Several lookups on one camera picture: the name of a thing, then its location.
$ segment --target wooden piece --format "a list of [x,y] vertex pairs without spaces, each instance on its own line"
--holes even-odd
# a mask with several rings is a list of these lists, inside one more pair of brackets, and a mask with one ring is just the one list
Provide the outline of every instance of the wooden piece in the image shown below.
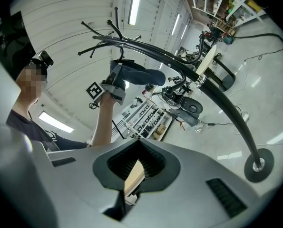
[[202,63],[199,65],[196,73],[198,75],[201,75],[202,73],[205,72],[205,70],[210,66],[214,56],[216,53],[216,45],[214,45],[210,51],[207,53],[207,55],[204,57]]

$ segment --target gray floor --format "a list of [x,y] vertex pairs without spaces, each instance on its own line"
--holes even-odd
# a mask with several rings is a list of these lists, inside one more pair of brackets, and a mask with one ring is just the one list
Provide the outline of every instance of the gray floor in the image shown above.
[[[262,33],[278,33],[281,31],[270,19],[264,23],[251,22],[239,28],[236,36],[247,36]],[[217,51],[222,53],[221,61],[236,73],[236,81],[225,92],[229,97],[233,92],[243,88],[231,96],[234,105],[240,104],[243,111],[249,112],[248,126],[256,144],[266,144],[283,132],[283,51],[247,60],[265,52],[274,52],[283,48],[283,43],[274,37],[236,39],[232,45],[217,44]],[[216,75],[223,78],[226,73],[220,68]],[[220,108],[199,90],[193,93],[204,107],[200,119],[206,123],[229,123],[230,120]],[[164,142],[204,153],[233,171],[246,182],[244,164],[249,156],[247,145],[240,135],[233,132],[231,125],[204,126],[200,132],[195,127],[185,124],[185,131],[177,122],[173,122]],[[280,185],[283,180],[283,144],[274,146],[258,146],[267,148],[274,155],[274,169],[270,176],[260,183],[250,185],[263,195],[268,190]]]

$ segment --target white wall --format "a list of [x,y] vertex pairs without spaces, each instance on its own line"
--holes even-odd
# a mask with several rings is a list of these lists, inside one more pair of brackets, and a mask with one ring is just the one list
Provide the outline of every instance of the white wall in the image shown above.
[[193,21],[181,46],[191,52],[196,51],[196,46],[199,45],[199,35],[204,30],[210,31],[207,25]]
[[[98,43],[93,33],[81,25],[89,24],[102,34],[112,29],[106,21],[114,18],[114,7],[119,7],[120,30],[124,35],[134,38],[141,35],[141,41],[158,45],[166,50],[175,50],[184,25],[190,18],[190,8],[186,0],[140,0],[136,25],[128,25],[131,0],[14,0],[11,13],[21,11],[26,31],[31,43],[38,53],[46,50],[54,60],[48,69],[46,95],[31,109],[35,120],[41,111],[75,130],[68,134],[41,122],[43,128],[51,129],[63,137],[72,140],[89,140],[96,127],[98,109],[88,107],[90,98],[86,89],[94,81],[101,82],[109,73],[109,63],[119,55],[119,49],[104,47],[96,50],[89,58],[90,52],[78,56],[78,51]],[[176,32],[171,31],[177,16],[181,19]],[[143,54],[125,48],[125,58],[134,59],[136,63],[154,68],[159,63]],[[144,90],[144,86],[130,85],[122,106],[114,106],[114,115],[119,114],[135,97]]]

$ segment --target black curved rod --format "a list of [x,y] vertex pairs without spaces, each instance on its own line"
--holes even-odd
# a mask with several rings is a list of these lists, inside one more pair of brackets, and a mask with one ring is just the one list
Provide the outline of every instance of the black curved rod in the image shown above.
[[120,39],[124,38],[120,30],[113,24],[113,22],[110,19],[107,21],[107,24],[110,25],[114,29],[114,31],[116,31]]
[[141,35],[137,36],[136,38],[132,39],[132,40],[138,40],[141,38]]
[[203,50],[204,50],[204,40],[205,40],[205,36],[203,34],[201,34],[200,37],[199,37],[199,45],[200,45],[200,47],[199,47],[198,56],[196,57],[196,59],[194,59],[192,61],[185,61],[185,60],[181,59],[180,57],[176,57],[174,54],[172,54],[172,53],[170,53],[168,51],[165,51],[165,50],[163,50],[163,49],[161,49],[159,47],[156,47],[156,46],[144,43],[144,42],[139,41],[139,40],[129,39],[129,38],[126,38],[124,36],[123,36],[123,38],[126,39],[127,41],[132,42],[132,43],[136,43],[136,45],[145,46],[145,47],[151,48],[153,50],[156,50],[158,52],[164,53],[167,56],[169,56],[171,58],[174,58],[174,60],[176,60],[178,62],[181,62],[181,63],[184,63],[184,64],[193,64],[193,63],[195,63],[195,62],[197,62],[199,60],[199,58],[201,57],[201,55],[203,53]]
[[[104,41],[100,41],[96,46],[99,46],[99,45],[104,44],[104,43],[105,43]],[[90,54],[90,56],[89,56],[90,58],[93,57],[95,50],[96,50],[96,49],[94,49],[94,50],[92,51],[92,53]]]
[[97,31],[93,30],[90,26],[88,26],[86,23],[84,23],[84,21],[81,22],[82,25],[84,25],[86,28],[88,28],[89,30],[91,30],[92,32],[94,32],[96,35],[98,36],[104,36],[101,35],[100,33],[98,33]]
[[120,60],[123,58],[123,54],[124,54],[124,50],[122,48],[122,46],[116,46],[120,49],[120,53],[121,53],[121,56],[120,58],[118,58],[118,60],[116,61],[116,63],[118,64],[120,62]]
[[89,51],[92,51],[92,50],[95,50],[95,49],[98,49],[98,48],[107,47],[107,46],[112,46],[112,45],[113,45],[113,43],[104,43],[104,44],[101,44],[101,45],[96,45],[96,46],[91,47],[89,49],[86,49],[84,51],[78,52],[78,55],[81,56],[82,54],[87,53]]
[[114,31],[112,30],[111,32],[107,33],[106,36],[109,36],[109,35],[111,35],[111,34],[113,34],[113,33],[114,33]]
[[118,24],[118,7],[115,7],[115,20],[116,20],[116,27],[119,29],[119,24]]
[[[110,42],[111,44],[114,42],[111,38],[107,37],[96,37],[93,38],[100,39],[102,41]],[[199,78],[199,75],[194,72],[193,70],[189,69],[184,64],[174,60],[173,58],[169,57],[163,52],[158,52],[153,50],[149,47],[145,47],[143,45],[136,45],[136,43],[132,43],[131,41],[124,41],[119,42],[119,44],[123,45],[125,48],[132,49],[134,51],[140,52],[146,56],[149,56],[159,62],[162,62],[166,65],[171,65],[171,68],[175,71],[179,72],[180,70],[184,73],[185,76],[193,80],[194,82]],[[202,90],[214,103],[216,103],[230,118],[230,120],[234,123],[237,127],[238,131],[241,133],[242,137],[244,138],[249,151],[251,152],[254,162],[257,166],[261,166],[260,156],[257,151],[256,145],[254,143],[253,137],[251,132],[245,123],[244,119],[237,111],[236,107],[232,104],[232,102],[222,93],[210,80],[205,80],[203,84],[199,88]]]

